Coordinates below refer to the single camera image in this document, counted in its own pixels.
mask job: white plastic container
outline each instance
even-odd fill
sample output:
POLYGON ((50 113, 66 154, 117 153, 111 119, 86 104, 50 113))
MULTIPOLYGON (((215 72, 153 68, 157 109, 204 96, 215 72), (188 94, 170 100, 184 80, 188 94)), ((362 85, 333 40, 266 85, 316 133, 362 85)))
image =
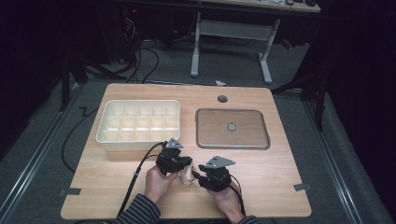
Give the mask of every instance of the white plastic container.
POLYGON ((96 141, 107 151, 149 150, 179 137, 178 101, 113 100, 105 105, 96 141))

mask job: gray carpet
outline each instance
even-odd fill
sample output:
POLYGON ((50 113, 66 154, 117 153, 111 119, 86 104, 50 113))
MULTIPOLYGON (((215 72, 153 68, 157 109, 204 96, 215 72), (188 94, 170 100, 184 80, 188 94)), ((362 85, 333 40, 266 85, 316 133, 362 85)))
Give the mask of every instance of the gray carpet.
MULTIPOLYGON (((286 50, 274 45, 268 63, 273 76, 273 84, 263 83, 262 72, 255 54, 230 52, 235 45, 210 42, 202 50, 200 75, 190 77, 191 46, 174 45, 172 48, 161 44, 152 49, 160 58, 155 71, 148 82, 176 82, 196 85, 216 85, 215 80, 225 82, 227 86, 266 87, 274 89, 291 81, 308 46, 286 50)), ((143 47, 154 46, 147 42, 143 47)), ((155 65, 156 57, 147 50, 142 50, 142 64, 138 71, 138 79, 143 79, 155 65)), ((109 66, 117 69, 121 65, 109 66)), ((64 220, 60 216, 64 198, 58 195, 60 189, 70 186, 73 174, 62 163, 61 149, 64 139, 73 127, 83 118, 80 106, 86 106, 90 112, 99 106, 106 85, 114 80, 90 76, 90 81, 70 106, 61 129, 54 136, 48 154, 34 175, 32 182, 24 192, 16 206, 9 223, 74 223, 75 220, 64 220)), ((58 85, 50 99, 32 116, 30 124, 19 141, 0 163, 2 179, 0 202, 3 202, 19 175, 27 165, 37 148, 45 131, 50 126, 60 107, 61 88, 58 85)), ((310 116, 295 93, 275 96, 282 123, 290 147, 300 171, 302 180, 309 183, 312 189, 307 192, 312 206, 312 215, 301 218, 277 218, 276 222, 284 223, 350 223, 345 208, 334 186, 329 170, 323 159, 316 129, 311 124, 310 116)), ((70 135, 65 147, 65 159, 71 167, 76 168, 85 141, 94 120, 94 114, 83 121, 70 135)), ((363 223, 392 223, 389 214, 378 200, 375 190, 356 157, 349 143, 342 124, 336 116, 329 97, 326 98, 326 110, 323 117, 324 134, 331 147, 334 158, 346 180, 354 202, 359 209, 363 223)), ((262 223, 273 223, 264 218, 262 223)))

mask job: hand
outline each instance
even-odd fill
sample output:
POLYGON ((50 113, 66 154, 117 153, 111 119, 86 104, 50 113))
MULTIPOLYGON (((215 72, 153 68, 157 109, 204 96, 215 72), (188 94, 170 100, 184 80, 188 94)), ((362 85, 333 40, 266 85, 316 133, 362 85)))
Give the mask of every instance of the hand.
MULTIPOLYGON (((239 192, 239 188, 234 182, 231 183, 231 186, 239 192)), ((212 190, 208 190, 207 192, 216 200, 219 210, 227 216, 232 224, 239 223, 244 219, 245 216, 241 213, 238 195, 231 188, 224 189, 220 192, 212 190)))
POLYGON ((177 178, 178 172, 169 176, 161 174, 160 167, 153 166, 146 173, 146 192, 145 195, 154 203, 158 202, 161 197, 169 190, 172 182, 177 178))

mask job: striped sleeve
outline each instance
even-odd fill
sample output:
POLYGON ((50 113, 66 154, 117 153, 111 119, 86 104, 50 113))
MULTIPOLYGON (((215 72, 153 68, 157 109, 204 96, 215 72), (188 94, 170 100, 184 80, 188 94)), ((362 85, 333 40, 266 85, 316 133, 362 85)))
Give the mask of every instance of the striped sleeve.
POLYGON ((254 216, 245 217, 239 224, 261 224, 258 218, 254 216))
POLYGON ((117 224, 149 224, 157 223, 161 211, 157 205, 142 194, 137 194, 127 210, 122 212, 115 223, 117 224))

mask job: round hole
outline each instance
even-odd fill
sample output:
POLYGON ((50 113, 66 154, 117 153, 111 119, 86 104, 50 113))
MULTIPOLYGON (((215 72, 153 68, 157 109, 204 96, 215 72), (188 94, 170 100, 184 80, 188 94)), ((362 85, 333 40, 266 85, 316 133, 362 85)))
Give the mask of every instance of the round hole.
POLYGON ((220 96, 218 96, 218 101, 220 103, 226 103, 228 101, 228 98, 225 95, 220 95, 220 96))
POLYGON ((233 123, 228 124, 228 130, 230 130, 231 132, 236 130, 236 125, 233 123))

